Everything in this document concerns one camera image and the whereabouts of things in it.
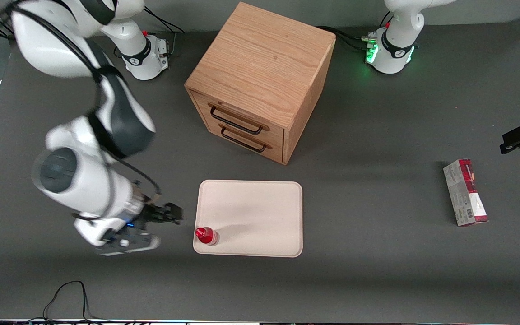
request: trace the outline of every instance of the drawer handle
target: drawer handle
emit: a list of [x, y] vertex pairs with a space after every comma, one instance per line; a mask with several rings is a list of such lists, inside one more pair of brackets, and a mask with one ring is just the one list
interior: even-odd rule
[[264, 150], [266, 150], [266, 145], [265, 145], [265, 144], [262, 146], [261, 149], [256, 149], [256, 148], [252, 147], [252, 146], [249, 145], [249, 144], [245, 144], [244, 142], [241, 142], [240, 140], [238, 140], [238, 139], [234, 139], [233, 137], [231, 137], [231, 136], [225, 134], [225, 133], [224, 133], [225, 131], [226, 131], [226, 128], [225, 128], [225, 127], [222, 127], [222, 132], [220, 132], [220, 133], [222, 134], [222, 136], [223, 136], [224, 138], [226, 138], [226, 139], [232, 141], [232, 142], [236, 142], [236, 143], [239, 144], [240, 146], [243, 146], [243, 147], [245, 147], [245, 148], [248, 148], [248, 149], [252, 150], [253, 152], [258, 152], [258, 153], [262, 153], [262, 152], [264, 152]]
[[238, 124], [236, 124], [236, 123], [234, 123], [234, 122], [232, 122], [232, 121], [228, 121], [227, 119], [225, 119], [225, 118], [223, 118], [223, 117], [221, 117], [221, 116], [217, 116], [216, 114], [214, 114], [215, 111], [216, 111], [216, 107], [215, 107], [215, 106], [212, 106], [212, 109], [210, 109], [210, 114], [211, 114], [212, 117], [214, 117], [216, 120], [220, 120], [220, 121], [222, 121], [222, 122], [224, 122], [224, 123], [226, 123], [226, 124], [228, 124], [228, 125], [231, 125], [231, 126], [237, 128], [237, 129], [240, 129], [240, 130], [242, 130], [242, 131], [244, 131], [244, 132], [248, 132], [248, 133], [250, 133], [250, 134], [252, 134], [252, 135], [258, 135], [258, 134], [260, 133], [260, 131], [262, 131], [262, 126], [261, 126], [261, 125], [258, 127], [258, 130], [256, 130], [256, 131], [252, 131], [252, 130], [250, 130], [249, 128], [245, 128], [245, 127], [243, 127], [243, 126], [241, 126], [241, 125], [238, 125]]

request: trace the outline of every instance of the cardboard box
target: cardboard box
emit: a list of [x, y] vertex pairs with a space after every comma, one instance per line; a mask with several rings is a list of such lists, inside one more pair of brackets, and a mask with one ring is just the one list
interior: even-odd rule
[[442, 169], [448, 193], [455, 210], [456, 224], [470, 226], [487, 222], [487, 212], [475, 187], [475, 176], [470, 159], [459, 159]]

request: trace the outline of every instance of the wooden drawer cabinet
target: wooden drawer cabinet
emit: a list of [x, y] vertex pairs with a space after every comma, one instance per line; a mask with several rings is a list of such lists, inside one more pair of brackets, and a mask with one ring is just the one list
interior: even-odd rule
[[212, 134], [285, 165], [322, 93], [334, 41], [240, 2], [185, 87]]

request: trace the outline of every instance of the red bottle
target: red bottle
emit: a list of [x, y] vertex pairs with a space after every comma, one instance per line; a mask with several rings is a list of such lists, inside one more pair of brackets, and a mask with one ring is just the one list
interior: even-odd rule
[[210, 227], [199, 227], [196, 229], [196, 237], [206, 245], [216, 245], [218, 243], [218, 232]]

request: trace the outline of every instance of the gray tabletop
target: gray tabletop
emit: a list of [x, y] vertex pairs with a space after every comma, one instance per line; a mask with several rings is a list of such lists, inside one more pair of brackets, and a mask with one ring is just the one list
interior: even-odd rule
[[[89, 109], [93, 83], [41, 74], [13, 50], [0, 88], [0, 317], [39, 316], [60, 284], [80, 279], [93, 313], [109, 318], [520, 323], [520, 150], [499, 153], [520, 125], [520, 21], [426, 27], [392, 76], [339, 42], [288, 166], [206, 131], [182, 85], [213, 37], [180, 35], [155, 80], [125, 73], [158, 130], [129, 161], [186, 219], [150, 226], [158, 249], [109, 258], [30, 179], [46, 132]], [[455, 224], [442, 165], [459, 158], [473, 160], [486, 224]], [[206, 179], [300, 183], [303, 253], [196, 254]], [[50, 315], [77, 318], [80, 303], [67, 288]]]

